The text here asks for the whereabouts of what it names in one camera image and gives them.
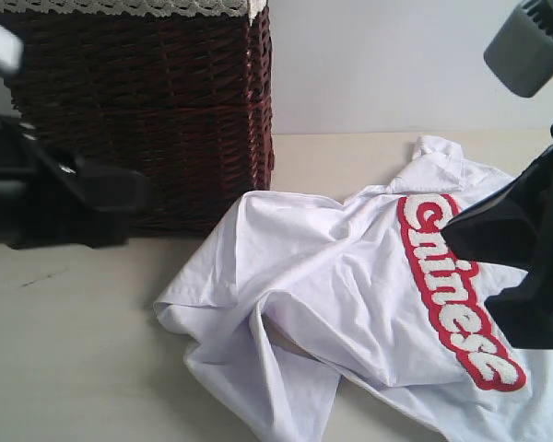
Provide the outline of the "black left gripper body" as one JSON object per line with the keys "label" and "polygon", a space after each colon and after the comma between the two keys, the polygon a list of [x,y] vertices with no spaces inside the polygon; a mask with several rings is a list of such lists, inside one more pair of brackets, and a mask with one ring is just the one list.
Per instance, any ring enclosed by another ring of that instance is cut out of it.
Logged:
{"label": "black left gripper body", "polygon": [[65,151],[0,115],[0,244],[63,244]]}

